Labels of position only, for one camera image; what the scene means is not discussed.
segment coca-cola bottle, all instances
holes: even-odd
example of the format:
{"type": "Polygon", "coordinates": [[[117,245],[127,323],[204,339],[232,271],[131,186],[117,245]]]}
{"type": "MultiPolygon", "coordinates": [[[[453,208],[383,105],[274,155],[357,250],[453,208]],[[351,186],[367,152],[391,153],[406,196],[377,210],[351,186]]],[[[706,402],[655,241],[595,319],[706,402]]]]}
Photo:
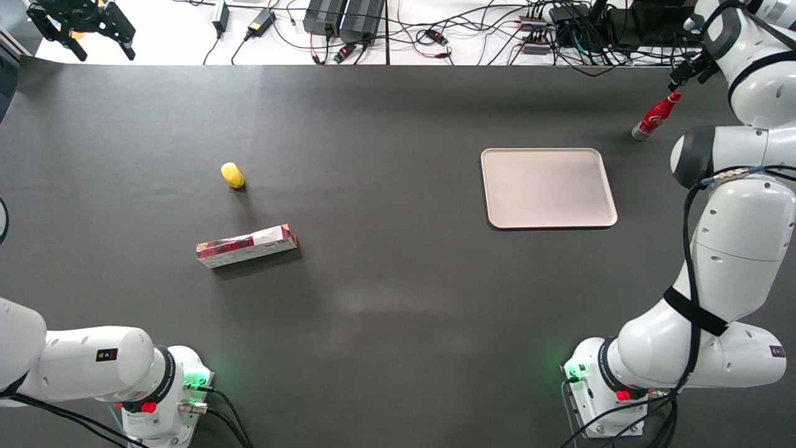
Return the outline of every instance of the coca-cola bottle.
{"type": "Polygon", "coordinates": [[[663,120],[669,117],[669,114],[672,113],[672,108],[682,96],[683,93],[679,90],[671,92],[665,100],[655,104],[647,114],[644,115],[644,119],[636,124],[636,127],[633,128],[630,134],[632,134],[636,140],[647,140],[655,129],[663,123],[663,120]]]}

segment red button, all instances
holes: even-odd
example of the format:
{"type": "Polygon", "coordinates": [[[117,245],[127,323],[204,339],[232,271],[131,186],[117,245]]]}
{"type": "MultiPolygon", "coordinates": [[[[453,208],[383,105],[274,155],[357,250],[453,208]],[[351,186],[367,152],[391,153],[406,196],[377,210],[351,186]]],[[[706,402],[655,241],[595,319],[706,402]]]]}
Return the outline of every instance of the red button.
{"type": "Polygon", "coordinates": [[[629,391],[616,391],[616,399],[619,401],[627,401],[630,399],[629,391]]]}
{"type": "Polygon", "coordinates": [[[155,402],[148,401],[141,405],[141,412],[146,412],[147,414],[152,414],[156,409],[158,409],[158,404],[155,402]]]}

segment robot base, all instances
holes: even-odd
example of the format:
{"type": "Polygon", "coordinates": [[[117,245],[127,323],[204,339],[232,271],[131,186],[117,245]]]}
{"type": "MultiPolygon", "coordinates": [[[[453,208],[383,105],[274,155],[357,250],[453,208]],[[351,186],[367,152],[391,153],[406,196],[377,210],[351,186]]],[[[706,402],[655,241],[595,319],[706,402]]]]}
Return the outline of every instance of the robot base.
{"type": "Polygon", "coordinates": [[[123,411],[127,436],[150,448],[187,448],[199,422],[199,414],[180,412],[180,403],[206,403],[207,392],[188,389],[187,383],[213,385],[214,374],[201,362],[194,350],[182,346],[169,347],[174,357],[175,377],[166,397],[153,414],[123,411]]]}
{"type": "MultiPolygon", "coordinates": [[[[647,412],[646,396],[638,400],[618,401],[616,392],[612,391],[603,380],[597,364],[598,350],[603,341],[603,338],[593,337],[581,342],[575,348],[572,358],[564,365],[564,374],[567,378],[578,379],[577,382],[569,384],[569,389],[572,408],[575,410],[579,426],[616,407],[632,403],[638,403],[638,406],[612,412],[592,423],[583,433],[586,438],[614,437],[647,412]]],[[[622,436],[642,435],[643,428],[642,421],[622,436]]]]}

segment table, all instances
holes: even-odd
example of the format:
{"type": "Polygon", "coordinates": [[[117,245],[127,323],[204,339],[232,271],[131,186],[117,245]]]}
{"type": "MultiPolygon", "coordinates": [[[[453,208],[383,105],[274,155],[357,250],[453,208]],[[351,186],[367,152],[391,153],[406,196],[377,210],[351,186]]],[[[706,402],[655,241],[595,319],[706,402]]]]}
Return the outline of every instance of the table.
{"type": "MultiPolygon", "coordinates": [[[[289,22],[288,14],[285,10],[276,12],[277,21],[274,27],[277,29],[268,30],[261,38],[251,39],[243,44],[238,55],[235,57],[237,65],[312,65],[313,61],[306,47],[310,44],[310,36],[304,33],[301,19],[304,17],[302,8],[309,5],[310,0],[271,0],[270,3],[279,8],[294,8],[292,15],[297,25],[293,26],[289,22]],[[305,47],[296,49],[290,44],[305,47]]],[[[269,2],[229,2],[239,6],[252,8],[265,7],[269,2]]],[[[406,23],[435,22],[486,5],[484,0],[388,0],[388,16],[392,20],[398,17],[406,23]]],[[[611,0],[612,4],[626,7],[628,3],[624,0],[611,0]]],[[[173,2],[170,0],[118,0],[117,4],[127,15],[136,28],[136,35],[133,49],[137,55],[133,61],[119,49],[119,45],[105,37],[89,34],[82,37],[80,44],[88,53],[86,64],[121,64],[121,65],[201,65],[205,55],[213,46],[216,40],[216,32],[210,24],[213,13],[213,6],[191,6],[186,2],[173,2]]],[[[525,4],[525,1],[517,0],[495,0],[494,5],[516,5],[525,4]]],[[[498,20],[514,20],[519,16],[519,12],[511,13],[512,7],[501,7],[489,9],[486,15],[486,23],[498,20]]],[[[229,65],[232,55],[241,43],[246,34],[246,27],[258,14],[259,9],[230,8],[228,31],[223,35],[217,47],[210,53],[208,65],[229,65]]],[[[474,14],[470,17],[475,22],[480,22],[482,13],[474,14]]],[[[489,62],[505,43],[509,40],[510,34],[517,29],[516,24],[504,24],[501,29],[505,33],[494,33],[487,37],[485,32],[477,33],[461,27],[450,28],[445,34],[450,39],[450,47],[454,55],[453,61],[456,65],[476,65],[479,60],[485,65],[489,62]]],[[[390,32],[396,32],[397,24],[390,23],[390,32]]],[[[409,36],[414,37],[417,28],[412,29],[409,36]]],[[[380,22],[380,33],[385,32],[385,22],[380,22]]],[[[394,36],[397,39],[407,41],[410,37],[405,33],[394,36]]],[[[323,57],[324,39],[316,36],[314,46],[323,57]]],[[[445,49],[441,46],[420,47],[426,53],[441,53],[445,49]]],[[[337,52],[336,49],[330,53],[330,64],[332,56],[337,52]]],[[[494,64],[506,65],[509,61],[509,52],[512,45],[508,45],[495,59],[494,64]]],[[[572,49],[567,50],[574,58],[577,52],[572,49]]],[[[364,65],[383,65],[386,63],[387,46],[384,40],[379,40],[369,48],[367,54],[363,56],[360,64],[364,65]]],[[[391,41],[389,44],[390,64],[392,65],[448,65],[444,59],[435,59],[417,55],[409,44],[398,41],[391,41]]],[[[36,56],[51,61],[64,62],[69,64],[79,63],[71,51],[65,49],[57,42],[42,42],[36,56]]],[[[653,58],[642,58],[638,63],[650,63],[653,58]]],[[[551,65],[552,55],[533,56],[520,55],[514,61],[515,65],[551,65]]]]}
{"type": "MultiPolygon", "coordinates": [[[[0,294],[52,329],[139,326],[196,349],[258,446],[273,447],[558,446],[559,363],[645,312],[680,269],[673,142],[735,123],[715,77],[687,86],[673,116],[635,142],[629,130],[666,92],[664,69],[589,78],[26,59],[20,79],[0,126],[11,213],[0,294]],[[490,228],[488,147],[598,149],[618,223],[490,228]],[[227,161],[247,192],[226,187],[227,161]],[[284,222],[299,251],[216,271],[194,259],[198,242],[284,222]]],[[[744,319],[786,347],[795,261],[789,253],[770,300],[744,319]]],[[[789,373],[686,391],[673,447],[787,445],[794,386],[789,373]]],[[[101,403],[65,406],[111,422],[101,403]]],[[[37,410],[0,415],[0,446],[107,446],[37,410]]],[[[195,447],[217,446],[234,441],[203,419],[195,447]]]]}

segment box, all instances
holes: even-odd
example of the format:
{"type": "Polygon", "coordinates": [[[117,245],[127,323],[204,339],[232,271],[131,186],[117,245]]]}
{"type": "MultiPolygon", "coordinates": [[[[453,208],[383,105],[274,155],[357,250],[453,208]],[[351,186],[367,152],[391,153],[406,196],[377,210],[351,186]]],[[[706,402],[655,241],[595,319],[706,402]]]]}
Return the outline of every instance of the box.
{"type": "Polygon", "coordinates": [[[197,260],[209,268],[270,255],[299,247],[287,224],[260,230],[253,234],[197,244],[197,260]]]}

